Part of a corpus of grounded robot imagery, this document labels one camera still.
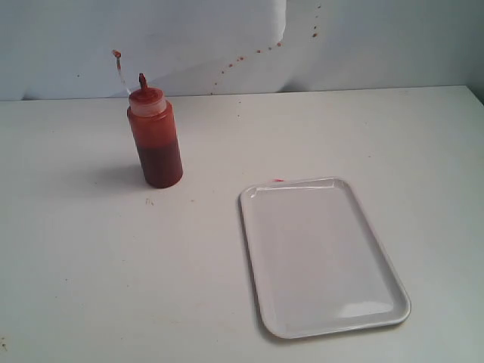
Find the red sauce squeeze bottle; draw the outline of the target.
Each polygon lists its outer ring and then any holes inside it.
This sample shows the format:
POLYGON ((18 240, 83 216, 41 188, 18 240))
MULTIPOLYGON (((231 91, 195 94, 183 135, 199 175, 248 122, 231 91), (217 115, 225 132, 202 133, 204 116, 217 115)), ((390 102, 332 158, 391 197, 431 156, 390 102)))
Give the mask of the red sauce squeeze bottle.
POLYGON ((183 176, 174 110, 161 89, 148 85, 143 73, 138 82, 138 89, 127 91, 127 118, 144 179, 153 188, 169 188, 183 176))

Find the white rectangular plastic tray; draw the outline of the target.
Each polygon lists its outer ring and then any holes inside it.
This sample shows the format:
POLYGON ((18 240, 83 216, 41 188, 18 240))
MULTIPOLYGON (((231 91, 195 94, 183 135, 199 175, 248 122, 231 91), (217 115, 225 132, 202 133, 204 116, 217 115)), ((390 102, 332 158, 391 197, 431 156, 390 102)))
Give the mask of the white rectangular plastic tray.
POLYGON ((390 327, 411 301, 341 178, 247 188, 240 214, 265 329, 285 340, 390 327))

